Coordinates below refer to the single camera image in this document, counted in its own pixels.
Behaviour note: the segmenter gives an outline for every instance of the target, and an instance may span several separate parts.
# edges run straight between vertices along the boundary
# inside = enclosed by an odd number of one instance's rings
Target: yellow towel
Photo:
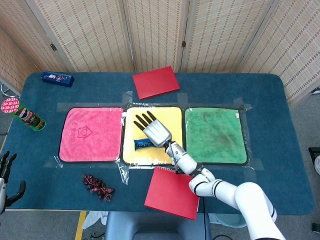
[[[147,147],[135,150],[134,140],[146,139],[147,136],[134,124],[136,115],[142,117],[150,111],[170,130],[172,140],[182,146],[182,114],[178,107],[132,107],[126,112],[123,160],[128,164],[156,165],[172,164],[164,148]]]

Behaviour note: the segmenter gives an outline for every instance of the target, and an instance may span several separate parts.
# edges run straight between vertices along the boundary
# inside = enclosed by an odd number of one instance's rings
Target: pringles can
[[[19,119],[34,131],[40,131],[46,126],[45,120],[20,103],[19,99],[10,97],[1,104],[1,111]]]

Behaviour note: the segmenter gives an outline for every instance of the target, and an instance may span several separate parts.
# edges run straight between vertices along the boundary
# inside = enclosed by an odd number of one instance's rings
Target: floor
[[[320,224],[320,176],[314,170],[308,148],[320,147],[320,94],[312,95],[291,111],[296,134],[299,140],[304,165],[313,190],[315,209],[304,216],[278,216],[277,226],[286,239],[318,240],[320,235],[311,231],[312,223]],[[6,132],[11,118],[0,112],[0,133]],[[5,138],[0,136],[0,146]],[[32,239],[32,240],[73,240],[75,239],[79,212],[65,211],[6,211],[0,216],[0,239]],[[212,237],[227,235],[233,240],[248,240],[247,228],[234,229],[212,224]],[[98,221],[83,231],[81,239],[90,240],[90,235],[98,236],[105,227]],[[217,240],[229,240],[218,237]]]

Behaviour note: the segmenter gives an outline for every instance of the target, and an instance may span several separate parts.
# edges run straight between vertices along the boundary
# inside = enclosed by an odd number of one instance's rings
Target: red grapes
[[[83,176],[83,184],[87,189],[90,189],[91,193],[96,193],[100,200],[105,199],[110,202],[112,193],[115,192],[113,188],[107,187],[103,181],[90,174]]]

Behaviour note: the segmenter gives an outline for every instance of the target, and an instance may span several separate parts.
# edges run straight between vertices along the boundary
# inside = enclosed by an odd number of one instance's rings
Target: blue table
[[[79,72],[72,75],[71,88],[42,82],[41,73],[30,75],[25,82],[21,102],[43,117],[46,127],[35,132],[13,120],[3,148],[18,156],[12,165],[8,195],[18,190],[21,180],[26,180],[26,192],[12,208],[152,211],[144,207],[152,169],[130,169],[126,185],[115,163],[63,163],[59,167],[55,156],[58,155],[65,117],[72,107],[123,106],[127,102],[181,107],[243,103],[252,107],[246,112],[252,153],[250,165],[206,167],[216,178],[235,185],[245,181],[258,183],[278,214],[303,215],[312,211],[313,195],[279,77],[272,74],[177,73],[179,91],[139,101],[132,73]],[[82,183],[85,173],[115,188],[110,203],[100,201],[85,189]],[[205,208],[209,213],[238,212],[213,197],[205,198]]]

